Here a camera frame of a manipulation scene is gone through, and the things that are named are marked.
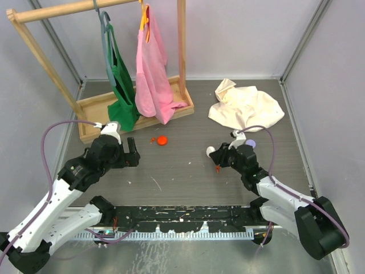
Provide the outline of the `white earbud case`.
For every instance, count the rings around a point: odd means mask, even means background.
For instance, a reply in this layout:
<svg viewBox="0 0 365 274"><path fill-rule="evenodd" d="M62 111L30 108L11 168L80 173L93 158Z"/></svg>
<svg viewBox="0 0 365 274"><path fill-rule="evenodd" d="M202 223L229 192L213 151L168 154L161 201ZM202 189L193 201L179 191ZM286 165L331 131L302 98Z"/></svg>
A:
<svg viewBox="0 0 365 274"><path fill-rule="evenodd" d="M206 149L206 155L207 155L207 157L210 157L210 154L211 153L214 153L215 151L216 151L216 149L213 146L207 147L207 149Z"/></svg>

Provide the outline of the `lilac earbud case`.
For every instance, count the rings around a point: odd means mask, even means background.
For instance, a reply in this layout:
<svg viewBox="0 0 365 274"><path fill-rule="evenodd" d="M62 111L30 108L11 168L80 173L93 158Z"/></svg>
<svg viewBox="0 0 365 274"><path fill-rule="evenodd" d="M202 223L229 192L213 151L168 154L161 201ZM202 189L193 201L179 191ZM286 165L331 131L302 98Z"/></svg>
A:
<svg viewBox="0 0 365 274"><path fill-rule="evenodd" d="M245 142L245 144L247 144L247 145L249 145L249 146L251 146L251 147L253 147L253 148L255 148L255 147L256 147L256 142L255 142L254 140L252 140L252 139L248 139L248 140Z"/></svg>

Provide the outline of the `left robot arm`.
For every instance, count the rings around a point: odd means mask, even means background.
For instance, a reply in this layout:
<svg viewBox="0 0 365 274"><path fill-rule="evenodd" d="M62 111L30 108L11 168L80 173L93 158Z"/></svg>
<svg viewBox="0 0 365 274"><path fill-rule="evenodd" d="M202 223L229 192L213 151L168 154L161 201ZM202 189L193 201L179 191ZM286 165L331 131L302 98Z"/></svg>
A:
<svg viewBox="0 0 365 274"><path fill-rule="evenodd" d="M96 138L81 156L66 161L48 194L16 228L1 233L1 258L22 273L37 273L51 255L81 230L93 225L110 225L116 217L115 207L96 196L79 212L56 224L56 220L77 198L111 169L136 167L140 154L135 140L122 141L111 135Z"/></svg>

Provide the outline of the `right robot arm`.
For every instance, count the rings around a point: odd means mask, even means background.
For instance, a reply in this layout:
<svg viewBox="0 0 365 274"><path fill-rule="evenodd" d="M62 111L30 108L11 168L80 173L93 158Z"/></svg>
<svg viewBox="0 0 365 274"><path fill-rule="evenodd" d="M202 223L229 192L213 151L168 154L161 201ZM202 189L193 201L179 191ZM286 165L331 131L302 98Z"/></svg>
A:
<svg viewBox="0 0 365 274"><path fill-rule="evenodd" d="M281 183L259 166L251 146L223 143L219 149L208 147L206 154L216 166L237 171L245 188L258 196L250 204L253 223L280 225L316 260L349 246L349 235L330 200L304 195Z"/></svg>

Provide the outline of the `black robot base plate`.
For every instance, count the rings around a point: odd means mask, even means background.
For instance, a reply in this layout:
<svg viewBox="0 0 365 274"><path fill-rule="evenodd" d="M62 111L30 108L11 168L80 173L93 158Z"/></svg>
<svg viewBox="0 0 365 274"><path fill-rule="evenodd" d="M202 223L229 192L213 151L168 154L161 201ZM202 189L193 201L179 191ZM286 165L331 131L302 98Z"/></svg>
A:
<svg viewBox="0 0 365 274"><path fill-rule="evenodd" d="M203 226L208 227L208 235L219 233L230 236L244 233L249 227L263 226L269 222L257 215L251 207L241 205L193 205L193 206L113 206L103 205L106 213L98 226L116 228L121 232L133 230L140 233L161 232L197 234Z"/></svg>

